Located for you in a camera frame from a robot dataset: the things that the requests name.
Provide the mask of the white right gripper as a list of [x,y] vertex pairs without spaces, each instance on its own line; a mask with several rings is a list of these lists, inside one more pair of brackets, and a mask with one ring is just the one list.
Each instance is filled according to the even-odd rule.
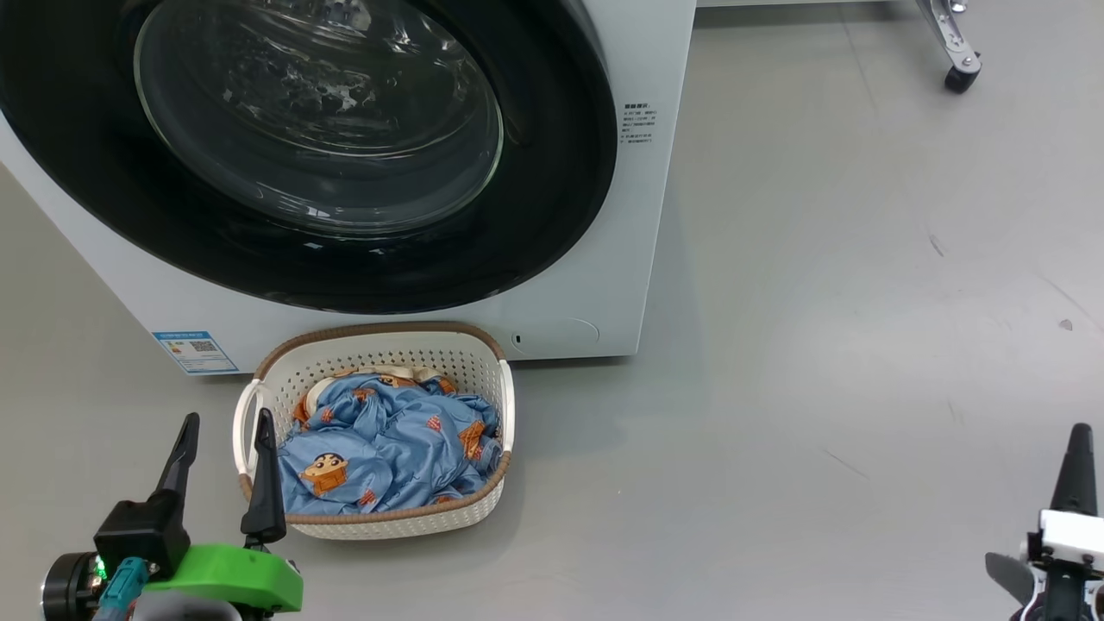
[[1103,520],[1091,425],[1074,424],[1050,509],[1018,555],[986,554],[986,573],[1018,606],[1101,606]]

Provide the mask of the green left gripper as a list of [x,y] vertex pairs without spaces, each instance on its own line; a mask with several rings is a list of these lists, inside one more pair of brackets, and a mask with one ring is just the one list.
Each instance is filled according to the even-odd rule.
[[[197,460],[200,425],[197,412],[185,414],[160,480],[148,499],[156,518],[182,514],[190,469]],[[241,519],[241,533],[245,536],[245,546],[267,546],[279,543],[287,533],[279,448],[273,415],[267,408],[261,408],[257,417],[254,449],[257,463],[248,511]],[[248,606],[261,611],[298,612],[304,601],[304,579],[291,562],[279,555],[216,543],[190,547],[171,578],[147,582],[142,593],[162,591]]]

